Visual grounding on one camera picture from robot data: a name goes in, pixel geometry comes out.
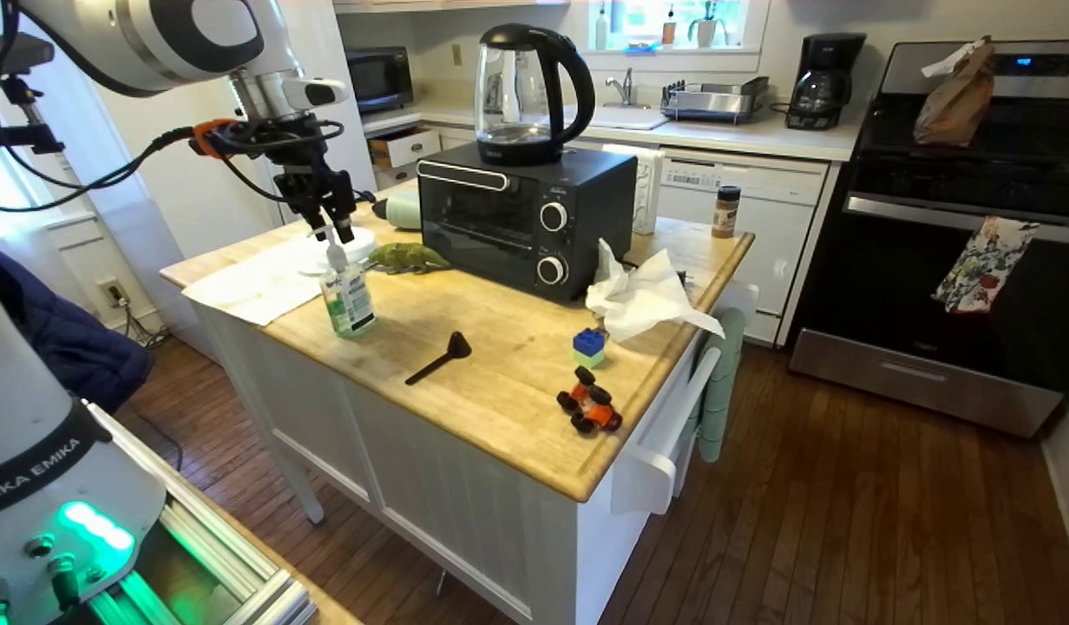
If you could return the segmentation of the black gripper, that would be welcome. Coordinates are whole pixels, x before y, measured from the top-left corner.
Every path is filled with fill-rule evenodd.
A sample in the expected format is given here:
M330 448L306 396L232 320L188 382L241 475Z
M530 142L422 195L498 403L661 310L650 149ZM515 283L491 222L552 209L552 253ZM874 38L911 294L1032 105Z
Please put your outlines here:
M279 175L279 195L294 209L315 239L330 239L330 227L341 244L356 239L356 188L348 171L328 163L328 142L341 141L344 127L330 119L294 119L294 121L227 121L216 134L216 147L228 158L267 158Z

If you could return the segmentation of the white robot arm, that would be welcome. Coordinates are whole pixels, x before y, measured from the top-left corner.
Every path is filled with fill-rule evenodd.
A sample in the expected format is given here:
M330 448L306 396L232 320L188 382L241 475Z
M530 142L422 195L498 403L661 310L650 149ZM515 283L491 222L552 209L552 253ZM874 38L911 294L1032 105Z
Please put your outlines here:
M93 85L124 99L227 76L242 105L241 119L157 137L124 168L78 185L72 197L115 188L162 147L188 142L224 163L267 158L279 163L276 203L319 239L356 239L351 175L328 163L328 142L344 127L319 119L319 107L348 101L348 88L302 75L279 0L0 0L0 19L0 88L62 48Z

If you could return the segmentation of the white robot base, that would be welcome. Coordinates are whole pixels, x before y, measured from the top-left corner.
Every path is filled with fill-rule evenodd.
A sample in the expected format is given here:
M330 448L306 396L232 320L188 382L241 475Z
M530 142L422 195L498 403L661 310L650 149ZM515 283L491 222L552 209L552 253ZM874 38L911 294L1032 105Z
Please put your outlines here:
M51 625L135 569L167 491L0 306L0 625Z

